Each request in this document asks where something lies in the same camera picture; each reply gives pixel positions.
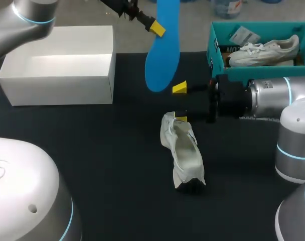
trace white shoebox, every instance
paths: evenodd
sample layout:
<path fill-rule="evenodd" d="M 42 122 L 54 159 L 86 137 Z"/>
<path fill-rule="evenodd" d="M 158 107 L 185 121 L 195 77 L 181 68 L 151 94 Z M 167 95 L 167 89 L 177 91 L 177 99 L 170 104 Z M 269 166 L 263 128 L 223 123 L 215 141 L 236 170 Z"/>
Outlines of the white shoebox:
<path fill-rule="evenodd" d="M 112 26 L 55 27 L 7 54 L 0 84 L 12 105 L 111 104 Z"/>

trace shoe insole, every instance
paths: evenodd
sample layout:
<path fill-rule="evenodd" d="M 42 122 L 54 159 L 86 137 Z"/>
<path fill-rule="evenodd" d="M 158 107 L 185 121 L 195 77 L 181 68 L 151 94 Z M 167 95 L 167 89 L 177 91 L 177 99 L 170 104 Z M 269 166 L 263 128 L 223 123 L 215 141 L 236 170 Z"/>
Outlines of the shoe insole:
<path fill-rule="evenodd" d="M 192 140 L 188 137 L 187 133 L 182 131 L 179 127 L 174 126 L 174 129 L 178 136 L 175 151 L 179 166 L 183 169 L 200 167 L 200 157 L 197 154 Z"/>
<path fill-rule="evenodd" d="M 157 21 L 166 29 L 163 37 L 156 36 L 146 59 L 145 78 L 153 92 L 164 90 L 177 70 L 179 62 L 180 0 L 157 0 Z"/>

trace white shoe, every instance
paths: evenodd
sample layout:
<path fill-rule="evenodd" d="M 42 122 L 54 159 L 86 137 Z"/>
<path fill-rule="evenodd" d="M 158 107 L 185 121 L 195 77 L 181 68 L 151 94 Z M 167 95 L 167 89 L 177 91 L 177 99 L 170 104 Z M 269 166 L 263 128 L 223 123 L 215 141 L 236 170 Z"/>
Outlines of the white shoe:
<path fill-rule="evenodd" d="M 299 51 L 299 39 L 272 40 L 264 45 L 248 43 L 227 58 L 230 67 L 276 65 L 294 59 Z"/>
<path fill-rule="evenodd" d="M 175 188 L 194 178 L 206 185 L 202 155 L 188 122 L 177 120 L 174 112 L 166 113 L 162 120 L 161 143 L 172 151 Z"/>

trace shoelace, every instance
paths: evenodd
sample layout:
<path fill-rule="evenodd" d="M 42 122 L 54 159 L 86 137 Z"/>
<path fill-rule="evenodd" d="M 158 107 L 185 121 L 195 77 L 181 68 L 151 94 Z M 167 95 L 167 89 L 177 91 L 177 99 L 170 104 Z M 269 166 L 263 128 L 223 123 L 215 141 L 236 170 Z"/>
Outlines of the shoelace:
<path fill-rule="evenodd" d="M 259 53 L 260 51 L 265 51 L 265 48 L 262 44 L 252 44 L 248 43 L 244 47 L 240 48 L 242 51 L 247 51 L 249 55 Z"/>

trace black tabletop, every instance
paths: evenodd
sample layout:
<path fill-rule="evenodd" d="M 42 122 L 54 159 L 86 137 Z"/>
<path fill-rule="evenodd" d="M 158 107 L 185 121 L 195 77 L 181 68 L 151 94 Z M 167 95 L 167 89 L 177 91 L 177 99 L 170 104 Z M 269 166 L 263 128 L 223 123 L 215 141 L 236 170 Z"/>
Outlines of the black tabletop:
<path fill-rule="evenodd" d="M 192 123 L 207 186 L 177 192 L 173 160 L 160 144 L 163 114 L 203 110 L 199 93 L 150 92 L 146 54 L 118 54 L 114 104 L 11 107 L 0 88 L 0 137 L 33 143 L 55 161 L 90 240 L 276 241 L 275 212 L 297 187 L 274 169 L 278 123 Z M 182 53 L 172 85 L 205 83 L 206 53 Z"/>

